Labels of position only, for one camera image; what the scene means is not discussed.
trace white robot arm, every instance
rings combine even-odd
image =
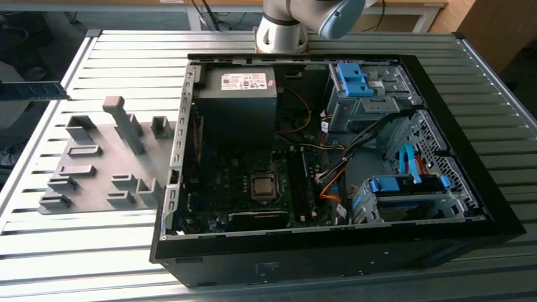
[[[367,0],[266,0],[256,45],[264,53],[300,53],[307,49],[304,25],[335,40],[356,24]]]

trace aluminum table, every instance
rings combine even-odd
[[[0,194],[0,301],[536,301],[536,120],[454,35],[311,39],[314,53],[419,56],[528,234],[426,271],[186,288],[149,261],[155,211],[43,216],[38,203],[70,137],[63,127],[71,115],[111,123],[103,99],[122,95],[139,121],[163,115],[175,120],[187,54],[252,52],[254,35],[105,31],[83,42],[63,80],[74,101],[51,102]]]

